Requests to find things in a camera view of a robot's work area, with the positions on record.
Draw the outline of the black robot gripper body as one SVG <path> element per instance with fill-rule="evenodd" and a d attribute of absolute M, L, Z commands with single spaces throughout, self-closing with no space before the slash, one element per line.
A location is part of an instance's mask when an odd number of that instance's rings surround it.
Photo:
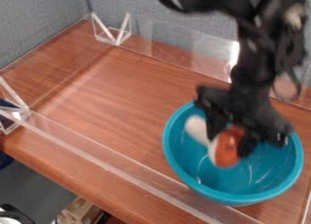
<path fill-rule="evenodd" d="M 234 81 L 229 88 L 197 86 L 197 105 L 206 114 L 226 111 L 229 122 L 242 126 L 247 133 L 261 136 L 261 141 L 285 147 L 290 141 L 293 125 L 271 104 L 273 80 L 262 82 Z"/>

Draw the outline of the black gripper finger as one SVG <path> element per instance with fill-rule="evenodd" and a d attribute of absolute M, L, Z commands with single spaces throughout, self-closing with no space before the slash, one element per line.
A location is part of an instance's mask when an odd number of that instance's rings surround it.
<path fill-rule="evenodd" d="M 214 140 L 225 130 L 229 122 L 229 113 L 226 111 L 211 110 L 207 112 L 207 135 Z"/>
<path fill-rule="evenodd" d="M 242 137 L 238 145 L 238 155 L 242 158 L 246 158 L 257 148 L 259 142 L 261 142 L 261 136 L 254 133 L 247 133 Z"/>

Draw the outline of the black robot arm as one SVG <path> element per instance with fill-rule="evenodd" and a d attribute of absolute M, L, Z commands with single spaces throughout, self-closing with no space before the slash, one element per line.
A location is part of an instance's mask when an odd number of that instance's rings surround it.
<path fill-rule="evenodd" d="M 305 62 L 307 0 L 158 0 L 169 9 L 191 15 L 221 12 L 237 20 L 239 56 L 227 89 L 199 85 L 197 105 L 207 114 L 207 137 L 229 123 L 246 135 L 237 154 L 247 157 L 261 142 L 289 143 L 291 122 L 273 107 L 270 92 L 279 75 L 295 76 Z"/>

